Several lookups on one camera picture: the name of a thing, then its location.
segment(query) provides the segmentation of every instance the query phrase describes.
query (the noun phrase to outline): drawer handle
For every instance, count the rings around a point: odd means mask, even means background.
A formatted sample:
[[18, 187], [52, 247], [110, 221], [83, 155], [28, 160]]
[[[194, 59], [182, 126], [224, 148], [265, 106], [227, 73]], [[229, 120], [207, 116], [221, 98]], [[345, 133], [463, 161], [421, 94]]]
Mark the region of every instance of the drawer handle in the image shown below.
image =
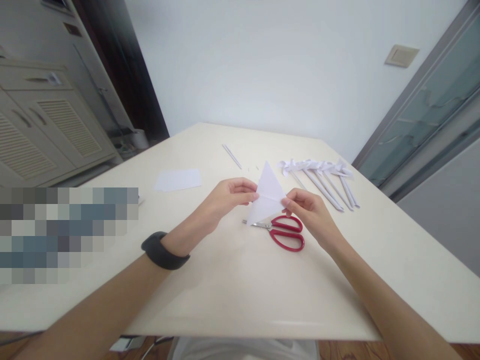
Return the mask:
[[32, 113], [34, 113], [36, 115], [36, 117], [43, 123], [43, 125], [47, 126], [47, 122], [45, 121], [45, 119], [42, 117], [42, 115], [40, 115], [38, 112], [36, 112], [34, 109], [32, 109], [31, 107], [29, 107], [30, 111]]
[[49, 80], [44, 77], [27, 77], [25, 80], [33, 82], [33, 83], [45, 83]]
[[25, 123], [27, 128], [32, 127], [32, 124], [29, 123], [29, 121], [26, 118], [24, 118], [24, 116], [21, 113], [19, 113], [17, 110], [12, 110], [11, 112], [17, 115]]

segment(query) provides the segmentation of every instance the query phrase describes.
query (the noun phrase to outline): scissor handle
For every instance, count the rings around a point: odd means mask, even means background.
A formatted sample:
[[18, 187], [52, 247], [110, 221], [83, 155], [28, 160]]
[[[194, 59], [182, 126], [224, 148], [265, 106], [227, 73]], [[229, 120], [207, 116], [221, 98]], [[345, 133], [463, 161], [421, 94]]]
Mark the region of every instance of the scissor handle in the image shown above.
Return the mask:
[[[284, 224], [282, 222], [278, 222], [277, 220], [279, 220], [279, 219], [292, 219], [298, 224], [298, 227], [288, 225], [288, 224]], [[290, 217], [285, 216], [285, 215], [277, 216], [276, 218], [272, 219], [271, 225], [275, 226], [277, 228], [291, 230], [291, 231], [294, 231], [296, 233], [301, 233], [302, 230], [304, 229], [304, 226], [302, 225], [302, 222], [299, 219], [297, 219], [295, 216], [290, 216]]]
[[[298, 239], [298, 240], [300, 240], [300, 247], [288, 247], [288, 246], [282, 244], [280, 241], [278, 241], [277, 238], [275, 237], [275, 235], [280, 235], [280, 236], [284, 236], [284, 237], [287, 237], [287, 238]], [[286, 231], [272, 229], [272, 230], [270, 230], [270, 236], [273, 239], [273, 241], [275, 241], [279, 246], [281, 246], [285, 250], [288, 250], [288, 251], [291, 251], [291, 252], [299, 252], [305, 246], [304, 237], [302, 235], [300, 235], [299, 233], [286, 232]]]

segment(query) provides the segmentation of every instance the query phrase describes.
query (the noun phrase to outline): red scissors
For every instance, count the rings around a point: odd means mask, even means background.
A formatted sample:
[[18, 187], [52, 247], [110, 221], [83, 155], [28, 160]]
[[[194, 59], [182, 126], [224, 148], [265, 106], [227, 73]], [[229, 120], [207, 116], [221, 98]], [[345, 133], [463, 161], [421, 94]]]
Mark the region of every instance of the red scissors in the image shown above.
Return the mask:
[[[280, 219], [292, 219], [298, 224], [298, 227], [278, 222], [278, 220], [280, 220]], [[291, 251], [291, 252], [299, 252], [305, 246], [304, 237], [299, 234], [304, 229], [304, 226], [302, 225], [301, 221], [299, 219], [297, 219], [295, 216], [288, 217], [288, 216], [285, 216], [285, 215], [281, 215], [281, 216], [278, 216], [278, 217], [272, 219], [271, 222], [256, 222], [252, 225], [257, 226], [259, 228], [267, 229], [268, 232], [270, 233], [271, 238], [279, 246], [281, 246], [285, 250], [288, 250], [288, 251]], [[282, 229], [286, 229], [286, 230], [291, 230], [293, 232], [281, 231], [281, 230], [274, 229], [273, 227], [282, 228]], [[284, 236], [284, 237], [287, 237], [287, 238], [298, 239], [300, 241], [300, 247], [288, 247], [288, 246], [282, 244], [280, 241], [278, 241], [277, 238], [275, 237], [275, 235], [281, 235], [281, 236]]]

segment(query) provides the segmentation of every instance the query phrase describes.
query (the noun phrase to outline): person's left hand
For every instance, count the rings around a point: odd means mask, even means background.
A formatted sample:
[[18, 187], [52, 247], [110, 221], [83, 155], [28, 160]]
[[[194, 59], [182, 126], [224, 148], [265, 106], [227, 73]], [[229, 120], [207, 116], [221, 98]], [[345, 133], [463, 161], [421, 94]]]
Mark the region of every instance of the person's left hand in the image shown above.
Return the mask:
[[245, 177], [222, 180], [193, 212], [203, 218], [208, 234], [213, 232], [220, 220], [237, 205], [248, 205], [259, 198], [257, 184]]

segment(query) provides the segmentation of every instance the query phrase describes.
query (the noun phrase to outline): table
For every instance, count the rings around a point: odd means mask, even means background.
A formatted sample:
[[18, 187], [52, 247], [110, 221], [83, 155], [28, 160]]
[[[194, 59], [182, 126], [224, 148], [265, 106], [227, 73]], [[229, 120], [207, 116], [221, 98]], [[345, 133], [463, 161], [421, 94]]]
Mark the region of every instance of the table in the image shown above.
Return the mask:
[[[221, 144], [228, 145], [242, 170]], [[84, 186], [138, 187], [145, 197], [138, 223], [115, 245], [94, 253], [89, 264], [72, 270], [66, 284], [1, 286], [0, 330], [46, 329], [140, 256], [148, 235], [180, 223], [222, 179], [244, 176], [257, 182], [269, 161], [285, 192], [298, 187], [276, 168], [291, 158], [336, 162], [339, 155], [315, 138], [198, 123], [91, 180]], [[200, 169], [201, 187], [153, 190], [159, 171], [188, 168]], [[361, 208], [339, 213], [326, 201], [343, 235], [447, 341], [480, 343], [480, 278], [349, 168]], [[308, 190], [320, 193], [305, 174], [298, 176]], [[350, 284], [306, 229], [304, 250], [285, 251], [267, 231], [242, 224], [248, 212], [239, 206], [222, 219], [126, 334], [380, 339]]]

